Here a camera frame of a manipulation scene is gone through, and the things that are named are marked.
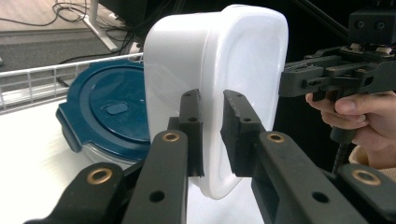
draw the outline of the floor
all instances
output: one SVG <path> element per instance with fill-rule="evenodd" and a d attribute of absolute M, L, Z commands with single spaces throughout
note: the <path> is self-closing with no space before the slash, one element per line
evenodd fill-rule
<path fill-rule="evenodd" d="M 56 2 L 59 3 L 56 10 L 59 6 L 66 8 L 59 11 L 58 17 L 53 11 Z M 90 0 L 0 0 L 0 58 L 3 61 L 0 72 L 53 65 L 81 55 L 109 53 L 84 21 L 65 20 L 89 14 L 89 7 Z M 97 14 L 97 24 L 104 29 L 122 26 L 105 7 L 99 5 Z M 116 45 L 125 36 L 123 31 L 110 34 L 120 40 L 115 41 Z"/>
<path fill-rule="evenodd" d="M 59 6 L 68 7 L 68 9 L 60 11 L 60 17 L 56 18 L 52 8 L 54 7 L 56 10 L 60 8 Z M 85 12 L 89 14 L 89 10 L 86 10 L 85 6 L 90 6 L 90 0 L 0 0 L 0 18 L 36 24 L 33 26 L 0 20 L 0 35 L 88 30 L 83 21 L 72 21 L 78 19 L 78 14 Z M 98 17 L 102 24 L 120 25 L 120 22 L 115 20 L 114 14 L 105 7 L 99 6 Z"/>

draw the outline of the human hand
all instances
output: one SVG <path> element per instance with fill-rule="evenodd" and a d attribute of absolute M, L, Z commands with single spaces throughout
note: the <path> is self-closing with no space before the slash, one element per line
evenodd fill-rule
<path fill-rule="evenodd" d="M 366 150 L 369 165 L 376 169 L 396 167 L 396 93 L 355 94 L 332 102 L 328 98 L 306 101 L 320 110 L 325 123 L 356 129 L 352 143 Z"/>

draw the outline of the bolt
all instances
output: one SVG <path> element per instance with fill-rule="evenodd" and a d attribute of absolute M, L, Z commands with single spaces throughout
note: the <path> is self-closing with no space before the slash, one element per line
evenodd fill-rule
<path fill-rule="evenodd" d="M 382 21 L 378 21 L 375 23 L 375 29 L 376 30 L 383 30 L 385 29 L 385 23 Z"/>
<path fill-rule="evenodd" d="M 362 29 L 363 27 L 364 27 L 364 21 L 356 21 L 355 22 L 355 26 L 356 26 L 356 28 L 358 28 L 358 29 Z"/>

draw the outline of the wire shelf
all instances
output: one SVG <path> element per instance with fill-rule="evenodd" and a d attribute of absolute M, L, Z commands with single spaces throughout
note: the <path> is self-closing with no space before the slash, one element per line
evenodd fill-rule
<path fill-rule="evenodd" d="M 119 59 L 142 63 L 143 53 L 0 73 L 0 115 L 61 100 L 68 86 L 91 63 Z"/>

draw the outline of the white plastic container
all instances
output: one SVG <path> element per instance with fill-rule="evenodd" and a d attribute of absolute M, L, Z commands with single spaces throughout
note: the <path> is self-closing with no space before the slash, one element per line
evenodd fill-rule
<path fill-rule="evenodd" d="M 266 130 L 276 115 L 278 85 L 288 45 L 284 16 L 263 7 L 232 5 L 221 12 L 174 15 L 149 31 L 145 85 L 151 140 L 178 116 L 181 95 L 199 89 L 204 121 L 202 193 L 226 196 L 240 181 L 220 137 L 223 91 L 246 95 Z"/>

